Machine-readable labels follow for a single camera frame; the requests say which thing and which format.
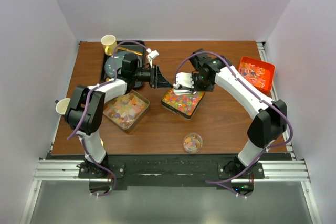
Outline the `clear plastic jar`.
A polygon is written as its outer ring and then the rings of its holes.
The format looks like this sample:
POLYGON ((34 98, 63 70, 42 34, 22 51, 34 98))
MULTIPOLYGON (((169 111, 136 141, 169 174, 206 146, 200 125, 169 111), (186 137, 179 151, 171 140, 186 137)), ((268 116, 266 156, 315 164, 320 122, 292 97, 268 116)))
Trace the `clear plastic jar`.
POLYGON ((197 133, 189 133, 183 140, 183 148, 189 154, 195 154, 200 151, 203 145, 201 136, 197 133))

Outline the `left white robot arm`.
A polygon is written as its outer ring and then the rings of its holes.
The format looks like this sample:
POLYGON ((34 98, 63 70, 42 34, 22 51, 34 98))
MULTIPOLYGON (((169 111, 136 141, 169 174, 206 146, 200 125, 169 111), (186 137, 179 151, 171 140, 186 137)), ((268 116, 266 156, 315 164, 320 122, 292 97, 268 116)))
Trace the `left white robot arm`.
POLYGON ((158 65, 138 66, 138 56, 128 53, 123 57, 117 76, 95 86, 78 85, 67 105, 64 119, 72 129, 68 139, 77 136, 85 150, 85 159, 91 162, 90 171, 97 178, 108 174, 109 165, 103 162, 107 154, 101 145, 99 128, 104 105, 129 93, 136 82, 147 82, 151 88, 171 88, 172 84, 162 75, 158 65))

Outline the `gold tin of gummy candies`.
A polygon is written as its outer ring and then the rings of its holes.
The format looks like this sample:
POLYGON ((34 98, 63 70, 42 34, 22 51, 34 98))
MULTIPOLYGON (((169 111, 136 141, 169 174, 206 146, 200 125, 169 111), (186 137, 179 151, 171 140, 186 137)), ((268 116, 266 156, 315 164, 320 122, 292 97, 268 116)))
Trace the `gold tin of gummy candies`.
POLYGON ((161 99, 161 105, 171 112, 190 120, 197 110, 205 92, 177 95, 173 89, 169 89, 161 99))

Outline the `metal candy scoop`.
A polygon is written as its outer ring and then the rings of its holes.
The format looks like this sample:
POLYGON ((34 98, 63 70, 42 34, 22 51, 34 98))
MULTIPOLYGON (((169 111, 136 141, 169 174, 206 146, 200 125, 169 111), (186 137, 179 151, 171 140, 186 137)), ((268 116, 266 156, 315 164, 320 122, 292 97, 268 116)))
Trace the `metal candy scoop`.
POLYGON ((173 89, 173 93, 176 95, 188 95, 195 94, 196 92, 191 89, 173 89))

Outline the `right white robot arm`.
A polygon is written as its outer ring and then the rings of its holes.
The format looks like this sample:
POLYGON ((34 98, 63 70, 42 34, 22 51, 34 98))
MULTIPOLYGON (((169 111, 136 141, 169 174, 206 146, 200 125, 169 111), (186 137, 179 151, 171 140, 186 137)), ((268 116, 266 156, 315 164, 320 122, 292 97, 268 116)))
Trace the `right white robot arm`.
POLYGON ((236 157, 224 169, 239 178, 253 171, 260 153, 287 129, 287 105, 258 91, 237 71, 224 56, 209 56, 209 51, 199 49, 189 59, 196 73, 192 74, 194 88, 205 91, 215 85, 223 88, 247 111, 252 123, 247 131, 248 140, 236 157))

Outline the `silver tin of popsicle candies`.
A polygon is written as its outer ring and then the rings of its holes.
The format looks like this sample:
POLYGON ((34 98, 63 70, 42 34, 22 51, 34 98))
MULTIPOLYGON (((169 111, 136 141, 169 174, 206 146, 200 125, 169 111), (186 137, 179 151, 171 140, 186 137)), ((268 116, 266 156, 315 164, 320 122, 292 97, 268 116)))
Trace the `silver tin of popsicle candies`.
POLYGON ((149 110, 150 102, 134 90, 118 96, 104 105, 103 115, 129 133, 141 121, 149 110))

